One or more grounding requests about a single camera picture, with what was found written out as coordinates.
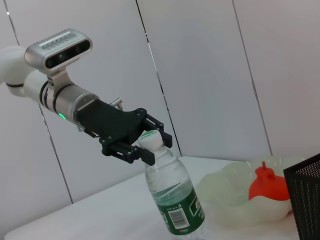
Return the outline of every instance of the red object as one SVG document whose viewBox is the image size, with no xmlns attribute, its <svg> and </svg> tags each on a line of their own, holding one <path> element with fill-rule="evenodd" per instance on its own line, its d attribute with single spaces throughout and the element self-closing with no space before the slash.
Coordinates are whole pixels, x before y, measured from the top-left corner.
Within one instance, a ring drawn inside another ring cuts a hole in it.
<svg viewBox="0 0 320 240">
<path fill-rule="evenodd" d="M 286 179 L 276 176 L 273 169 L 266 167 L 263 161 L 262 166 L 255 170 L 256 179 L 249 189 L 249 200 L 256 196 L 263 196 L 276 201 L 287 201 L 290 199 Z"/>
</svg>

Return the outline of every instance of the plastic bowl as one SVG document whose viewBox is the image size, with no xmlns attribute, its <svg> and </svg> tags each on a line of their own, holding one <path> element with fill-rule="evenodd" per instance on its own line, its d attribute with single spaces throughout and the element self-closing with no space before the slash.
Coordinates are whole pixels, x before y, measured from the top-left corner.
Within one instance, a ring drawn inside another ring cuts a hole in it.
<svg viewBox="0 0 320 240">
<path fill-rule="evenodd" d="M 283 170 L 305 160 L 303 157 L 264 157 L 255 161 L 233 162 L 221 171 L 205 175 L 196 186 L 197 195 L 209 223 L 225 227 L 247 227 L 278 221 L 292 211 L 290 200 L 276 201 L 256 196 L 249 201 L 255 170 L 265 161 L 278 176 Z"/>
</svg>

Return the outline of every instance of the water bottle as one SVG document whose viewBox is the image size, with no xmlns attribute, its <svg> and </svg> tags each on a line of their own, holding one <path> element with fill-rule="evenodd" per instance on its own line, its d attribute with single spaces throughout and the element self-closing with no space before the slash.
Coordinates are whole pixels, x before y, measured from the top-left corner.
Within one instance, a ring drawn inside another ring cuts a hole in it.
<svg viewBox="0 0 320 240">
<path fill-rule="evenodd" d="M 157 130 L 144 133 L 141 148 L 154 153 L 155 164 L 145 165 L 150 193 L 175 240 L 205 240 L 205 213 L 183 163 L 166 147 Z"/>
</svg>

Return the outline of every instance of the black wire basket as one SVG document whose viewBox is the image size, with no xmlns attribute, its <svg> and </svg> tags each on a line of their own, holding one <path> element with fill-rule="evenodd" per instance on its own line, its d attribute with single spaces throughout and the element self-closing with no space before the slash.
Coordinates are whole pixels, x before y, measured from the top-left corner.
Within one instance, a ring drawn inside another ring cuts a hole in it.
<svg viewBox="0 0 320 240">
<path fill-rule="evenodd" d="M 320 154 L 283 172 L 300 240 L 320 240 Z"/>
</svg>

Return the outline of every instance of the table surface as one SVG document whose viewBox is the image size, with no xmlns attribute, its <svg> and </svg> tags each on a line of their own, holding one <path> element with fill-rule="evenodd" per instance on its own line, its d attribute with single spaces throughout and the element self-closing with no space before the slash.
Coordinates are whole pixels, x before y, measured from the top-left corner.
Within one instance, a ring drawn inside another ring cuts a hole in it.
<svg viewBox="0 0 320 240">
<path fill-rule="evenodd" d="M 194 185 L 230 161 L 180 158 Z M 208 240 L 299 240 L 293 215 L 241 229 L 210 226 Z M 17 228 L 5 240 L 170 240 L 142 173 Z"/>
</svg>

